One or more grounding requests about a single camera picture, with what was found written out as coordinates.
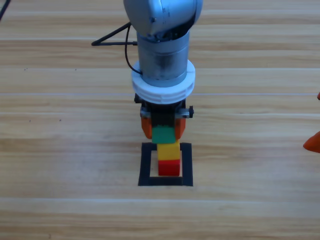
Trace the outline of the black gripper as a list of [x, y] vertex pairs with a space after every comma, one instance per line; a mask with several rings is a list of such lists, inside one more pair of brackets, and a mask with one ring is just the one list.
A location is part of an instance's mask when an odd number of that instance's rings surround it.
[[186, 119], [193, 118], [195, 112], [193, 106], [186, 107], [186, 99], [171, 104], [156, 104], [135, 94], [134, 102], [141, 104], [141, 128], [147, 139], [152, 139], [152, 127], [175, 125], [175, 138], [179, 140], [185, 131]]

